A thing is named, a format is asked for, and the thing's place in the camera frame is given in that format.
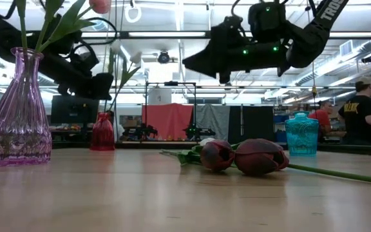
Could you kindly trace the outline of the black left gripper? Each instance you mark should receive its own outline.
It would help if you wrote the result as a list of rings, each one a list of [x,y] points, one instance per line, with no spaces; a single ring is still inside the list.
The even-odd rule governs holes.
[[[89,80],[88,75],[84,75],[61,56],[44,56],[40,62],[40,72],[59,85],[58,91],[61,95],[67,95],[67,90],[76,91],[77,95],[77,92],[87,83],[88,97],[97,100],[99,99],[97,82],[100,77],[100,99],[111,99],[109,89],[113,82],[113,75],[110,73],[100,73]]]

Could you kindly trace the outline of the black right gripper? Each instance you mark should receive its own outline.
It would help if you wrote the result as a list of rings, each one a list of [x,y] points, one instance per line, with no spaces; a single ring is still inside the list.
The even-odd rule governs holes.
[[[280,40],[259,43],[249,40],[240,30],[242,19],[227,16],[224,21],[211,28],[211,39],[200,52],[185,58],[186,69],[216,78],[225,84],[231,73],[237,71],[276,68],[282,76],[290,68],[287,61],[287,47]]]

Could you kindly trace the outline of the dark red artificial tulip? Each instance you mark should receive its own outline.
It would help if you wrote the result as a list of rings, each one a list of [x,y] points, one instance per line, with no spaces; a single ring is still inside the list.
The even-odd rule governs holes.
[[[289,164],[283,148],[265,139],[247,139],[234,147],[234,163],[246,175],[260,176],[293,168],[344,179],[371,183],[371,176]]]
[[[161,154],[176,157],[181,165],[198,164],[213,172],[221,172],[233,165],[237,147],[238,144],[215,139],[204,146],[194,146],[190,150],[162,150]]]

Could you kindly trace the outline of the blue glass vase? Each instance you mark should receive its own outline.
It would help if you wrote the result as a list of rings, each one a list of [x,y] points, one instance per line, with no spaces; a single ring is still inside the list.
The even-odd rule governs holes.
[[[298,111],[285,121],[290,156],[315,157],[318,147],[319,121],[308,118],[307,111]]]

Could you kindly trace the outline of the red glass vase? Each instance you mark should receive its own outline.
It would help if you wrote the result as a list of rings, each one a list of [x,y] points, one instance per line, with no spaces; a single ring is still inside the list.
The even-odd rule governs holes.
[[[90,150],[113,151],[115,149],[113,125],[108,112],[98,113],[98,119],[93,126]]]

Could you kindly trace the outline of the black computer monitor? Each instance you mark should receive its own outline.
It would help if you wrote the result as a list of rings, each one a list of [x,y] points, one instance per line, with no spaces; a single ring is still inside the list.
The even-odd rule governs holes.
[[[76,96],[54,95],[50,122],[52,124],[87,124],[97,120],[99,100]]]

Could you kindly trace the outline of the round black ceiling device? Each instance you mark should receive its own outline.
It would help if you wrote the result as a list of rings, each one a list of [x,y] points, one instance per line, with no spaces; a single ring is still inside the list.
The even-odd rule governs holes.
[[[168,54],[168,51],[161,51],[159,56],[157,57],[157,61],[160,64],[166,64],[170,62],[170,56]]]

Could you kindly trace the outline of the grey hanging cloth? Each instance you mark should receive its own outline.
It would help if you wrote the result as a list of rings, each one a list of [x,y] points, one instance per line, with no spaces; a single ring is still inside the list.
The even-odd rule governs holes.
[[[212,129],[216,133],[214,139],[228,140],[230,110],[230,106],[197,105],[196,125],[198,128]]]

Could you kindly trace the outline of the white cylinder tank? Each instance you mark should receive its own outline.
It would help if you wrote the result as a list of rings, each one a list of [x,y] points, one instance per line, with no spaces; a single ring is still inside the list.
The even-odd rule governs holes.
[[[172,103],[172,93],[169,88],[155,87],[148,91],[147,103],[149,105],[164,105]]]

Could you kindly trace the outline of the red hanging cloth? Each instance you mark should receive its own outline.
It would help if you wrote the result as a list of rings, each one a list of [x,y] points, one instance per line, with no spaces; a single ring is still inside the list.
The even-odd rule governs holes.
[[[157,129],[156,138],[162,140],[185,139],[184,129],[189,126],[193,112],[191,105],[164,104],[142,107],[142,122]]]

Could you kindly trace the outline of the black hanging cloth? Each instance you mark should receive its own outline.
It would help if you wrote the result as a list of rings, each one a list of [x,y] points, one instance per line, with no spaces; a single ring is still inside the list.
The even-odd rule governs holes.
[[[246,139],[275,141],[271,106],[231,106],[228,141],[236,144]]]

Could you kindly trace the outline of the person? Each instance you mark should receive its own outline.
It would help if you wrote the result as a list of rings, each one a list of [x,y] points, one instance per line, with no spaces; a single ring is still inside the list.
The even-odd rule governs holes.
[[[319,121],[319,143],[334,143],[332,139],[327,139],[327,134],[332,131],[329,117],[332,112],[332,104],[329,101],[319,101],[319,108],[308,116],[310,119],[317,119]]]
[[[355,83],[356,94],[338,111],[345,123],[342,143],[371,146],[371,77],[362,77]]]

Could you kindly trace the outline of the white ceiling air vent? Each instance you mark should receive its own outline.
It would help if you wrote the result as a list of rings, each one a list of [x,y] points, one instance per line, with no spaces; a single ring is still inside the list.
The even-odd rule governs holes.
[[[353,40],[348,40],[339,46],[340,56],[344,57],[353,53]]]

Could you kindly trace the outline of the black metal stand frame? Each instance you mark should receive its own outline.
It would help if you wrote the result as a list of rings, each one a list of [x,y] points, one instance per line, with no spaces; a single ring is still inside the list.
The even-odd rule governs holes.
[[[142,107],[142,122],[157,130],[157,140],[186,140],[185,129],[193,116],[193,106],[181,102],[179,94],[169,88],[153,87],[147,91]]]

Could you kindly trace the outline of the black aluminium table frame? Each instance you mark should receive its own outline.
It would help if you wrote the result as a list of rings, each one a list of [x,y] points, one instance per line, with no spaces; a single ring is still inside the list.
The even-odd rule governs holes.
[[[190,150],[192,147],[197,146],[197,142],[169,142],[169,141],[128,141],[116,143],[116,148],[121,149],[151,149],[151,150]],[[89,148],[89,142],[53,142],[53,149],[61,148]],[[341,144],[318,144],[318,151],[326,151],[332,153],[349,153],[357,155],[371,155],[371,146],[352,146]]]

